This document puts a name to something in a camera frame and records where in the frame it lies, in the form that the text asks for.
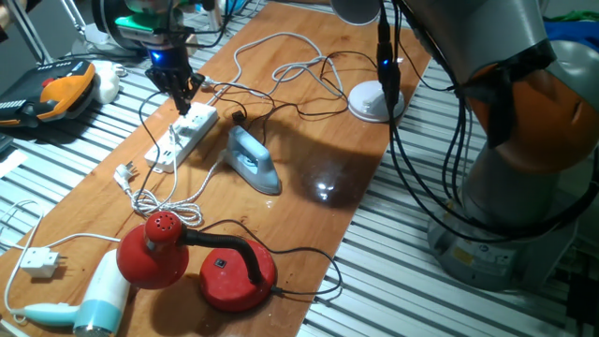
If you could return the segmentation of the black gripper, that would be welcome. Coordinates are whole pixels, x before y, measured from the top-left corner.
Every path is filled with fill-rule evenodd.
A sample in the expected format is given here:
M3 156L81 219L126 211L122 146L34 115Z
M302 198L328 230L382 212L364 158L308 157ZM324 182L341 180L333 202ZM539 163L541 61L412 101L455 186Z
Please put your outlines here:
M189 65L189 56L184 45L169 49L148 49L151 66L146 76L161 91L170 93L180 115L185 115L199 86L205 81L203 75Z

